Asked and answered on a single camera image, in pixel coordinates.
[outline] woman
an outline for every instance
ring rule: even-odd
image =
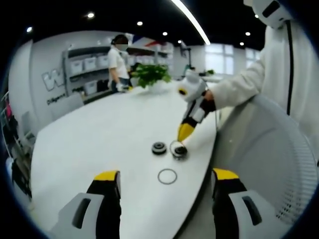
[[[129,89],[130,76],[127,72],[125,61],[121,56],[122,51],[126,51],[129,46],[129,40],[123,34],[117,35],[113,41],[108,53],[109,60],[109,80],[111,90],[116,92],[127,92]]]

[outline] white sleeve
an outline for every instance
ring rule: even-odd
[[[114,51],[114,49],[111,49],[108,53],[109,69],[117,68],[118,64],[117,64],[116,57],[117,57],[117,52]]]
[[[265,49],[260,53],[260,59],[239,75],[225,79],[212,86],[217,109],[234,107],[260,93],[265,79]]]

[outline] metal ring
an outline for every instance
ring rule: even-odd
[[[170,145],[169,145],[169,151],[170,151],[170,153],[172,154],[172,156],[174,157],[174,159],[176,159],[176,160],[178,160],[178,161],[182,161],[182,160],[186,159],[187,155],[178,157],[178,156],[176,156],[174,150],[172,149],[173,144],[174,144],[174,143],[177,143],[177,142],[180,143],[182,147],[186,148],[185,145],[184,145],[182,142],[180,142],[180,141],[178,141],[178,140],[174,140],[174,141],[173,141],[172,143],[170,143]]]
[[[170,182],[170,183],[166,183],[166,182],[161,181],[159,176],[160,176],[160,174],[163,173],[164,171],[171,171],[171,172],[173,172],[173,173],[175,174],[175,179],[174,179],[172,182]],[[158,174],[158,181],[159,181],[160,183],[165,184],[165,185],[173,184],[174,182],[176,182],[176,180],[177,180],[177,173],[176,173],[174,170],[170,169],[170,168],[162,169],[162,170],[159,172],[159,174]]]

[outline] black strap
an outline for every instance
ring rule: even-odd
[[[289,91],[287,101],[287,115],[290,115],[291,96],[294,86],[294,49],[293,49],[293,37],[291,32],[291,23],[287,22],[288,42],[289,42],[289,53],[290,53],[290,78],[289,78]]]

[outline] light strip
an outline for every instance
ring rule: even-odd
[[[193,26],[198,31],[199,35],[203,38],[206,45],[210,45],[210,41],[209,41],[208,37],[206,36],[203,28],[201,28],[198,21],[193,16],[193,14],[191,14],[191,12],[187,9],[187,7],[180,0],[171,0],[171,1],[173,4],[176,5],[176,7],[178,7],[179,10],[181,10],[185,14],[185,16],[188,18],[188,20],[193,24]]]

